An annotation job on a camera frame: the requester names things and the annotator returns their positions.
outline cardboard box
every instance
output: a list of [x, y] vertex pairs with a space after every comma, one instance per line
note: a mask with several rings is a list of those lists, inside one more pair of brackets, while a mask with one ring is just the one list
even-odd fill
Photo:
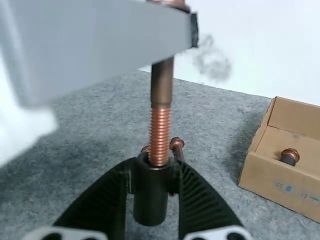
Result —
[[[279, 161], [294, 148], [296, 166]], [[248, 149], [238, 185], [320, 222], [320, 107], [274, 98]]]

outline white background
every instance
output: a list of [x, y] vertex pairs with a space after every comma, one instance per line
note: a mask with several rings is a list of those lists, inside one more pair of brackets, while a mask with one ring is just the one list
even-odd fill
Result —
[[[186, 3], [198, 12], [201, 38], [214, 38], [214, 48], [228, 59], [231, 72], [225, 80], [200, 74], [194, 64], [196, 53], [187, 51], [176, 57], [175, 78], [320, 105], [320, 1], [186, 0]], [[210, 67], [213, 61], [207, 61]], [[148, 66], [141, 69], [150, 71]]]

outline bolt head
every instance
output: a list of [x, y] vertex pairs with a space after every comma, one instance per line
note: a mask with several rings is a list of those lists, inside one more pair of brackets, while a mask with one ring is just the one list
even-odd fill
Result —
[[144, 146], [142, 149], [141, 149], [141, 153], [149, 153], [150, 152], [150, 146], [147, 145], [147, 146]]
[[185, 142], [180, 137], [174, 137], [170, 141], [170, 149], [172, 150], [176, 146], [183, 148], [185, 146]]
[[294, 148], [287, 148], [287, 149], [283, 150], [281, 152], [281, 156], [285, 156], [285, 155], [291, 155], [294, 158], [296, 163], [299, 162], [299, 160], [300, 160], [300, 154]]

